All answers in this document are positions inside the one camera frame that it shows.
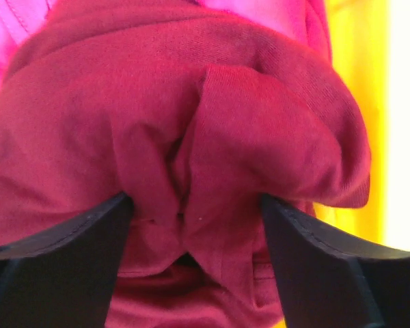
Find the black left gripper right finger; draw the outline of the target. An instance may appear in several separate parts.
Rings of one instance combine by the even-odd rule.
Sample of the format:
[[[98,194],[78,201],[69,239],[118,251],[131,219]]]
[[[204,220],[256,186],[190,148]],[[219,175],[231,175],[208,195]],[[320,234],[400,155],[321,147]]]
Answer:
[[[353,236],[270,195],[261,207],[288,327],[410,328],[410,251]]]

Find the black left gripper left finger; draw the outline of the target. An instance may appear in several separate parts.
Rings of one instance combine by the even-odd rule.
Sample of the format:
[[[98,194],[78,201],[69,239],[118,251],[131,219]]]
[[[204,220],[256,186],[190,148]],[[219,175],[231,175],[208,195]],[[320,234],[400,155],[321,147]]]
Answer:
[[[132,216],[119,194],[0,246],[0,327],[104,327]]]

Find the dark red t-shirt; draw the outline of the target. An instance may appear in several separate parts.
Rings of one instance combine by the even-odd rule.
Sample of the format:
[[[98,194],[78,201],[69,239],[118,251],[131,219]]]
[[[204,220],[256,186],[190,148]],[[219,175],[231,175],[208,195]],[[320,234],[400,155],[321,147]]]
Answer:
[[[271,327],[268,193],[368,201],[359,107],[331,64],[192,1],[60,1],[0,87],[0,246],[130,195],[108,327]]]

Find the yellow plastic bin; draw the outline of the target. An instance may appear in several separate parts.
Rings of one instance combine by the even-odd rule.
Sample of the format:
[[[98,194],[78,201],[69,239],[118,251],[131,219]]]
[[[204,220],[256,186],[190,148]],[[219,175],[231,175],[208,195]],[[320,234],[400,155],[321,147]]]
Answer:
[[[368,203],[360,209],[315,205],[319,219],[376,243],[387,217],[388,1],[326,1],[333,66],[357,101],[368,131],[372,164]]]

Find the pink t-shirt in bin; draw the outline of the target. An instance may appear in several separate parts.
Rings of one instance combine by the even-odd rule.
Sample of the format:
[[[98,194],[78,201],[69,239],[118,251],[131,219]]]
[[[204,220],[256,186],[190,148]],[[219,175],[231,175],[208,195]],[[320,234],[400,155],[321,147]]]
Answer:
[[[54,1],[0,1],[0,83],[15,49],[45,22]],[[307,1],[194,1],[306,41]]]

